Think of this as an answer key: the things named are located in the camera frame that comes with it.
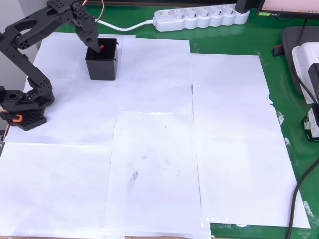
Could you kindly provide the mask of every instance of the orange part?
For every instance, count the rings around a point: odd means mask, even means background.
[[[23,120],[22,115],[16,115],[16,116],[19,116],[20,118],[19,118],[19,119],[14,119],[14,120],[12,120],[12,122],[15,122],[15,123],[21,123],[21,122],[22,122],[22,120]]]

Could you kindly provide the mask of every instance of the computer monitor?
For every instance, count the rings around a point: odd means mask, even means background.
[[[319,19],[319,0],[261,0],[257,14],[259,16]]]

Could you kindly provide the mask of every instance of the white power strip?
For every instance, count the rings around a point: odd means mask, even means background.
[[[208,26],[245,24],[249,11],[240,14],[236,4],[200,6],[159,10],[154,13],[154,26],[158,31],[177,31]]]

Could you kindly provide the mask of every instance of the black cable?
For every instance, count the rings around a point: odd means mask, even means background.
[[[301,29],[301,33],[300,33],[300,36],[299,36],[299,40],[298,40],[298,42],[297,42],[297,46],[300,46],[302,37],[303,37],[304,32],[305,32],[305,28],[306,28],[307,22],[308,22],[308,19],[305,19],[304,25],[303,25],[303,27],[302,27],[302,29]]]
[[[290,211],[290,219],[289,219],[289,229],[288,229],[288,233],[287,233],[287,239],[290,239],[291,237],[291,232],[293,230],[293,223],[294,223],[294,214],[295,214],[295,204],[296,204],[296,198],[297,198],[297,193],[299,191],[299,188],[301,186],[301,184],[303,183],[303,181],[305,180],[305,178],[311,173],[311,171],[319,164],[319,159],[317,159],[317,161],[307,170],[307,172],[302,176],[301,180],[299,181],[299,183],[297,184],[294,194],[293,194],[293,200],[291,203],[291,211]]]
[[[288,22],[288,21],[291,21],[291,20],[292,20],[292,18],[290,18],[290,19],[288,19],[288,20],[279,20],[278,17],[275,17],[275,19],[276,19],[277,21],[279,21],[279,22]]]
[[[314,97],[314,95],[310,92],[310,90],[305,86],[305,84],[303,83],[303,81],[300,79],[300,77],[298,76],[297,72],[296,72],[296,68],[294,66],[294,64],[292,65],[292,72],[295,75],[295,77],[297,78],[297,81],[299,82],[299,84],[301,84],[301,86],[304,88],[304,90],[308,93],[308,95],[311,97],[312,101],[314,103],[318,103],[318,101],[316,100],[316,98]]]

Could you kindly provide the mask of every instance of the monitor screen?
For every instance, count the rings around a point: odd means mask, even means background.
[[[319,14],[319,0],[265,0],[261,10]]]

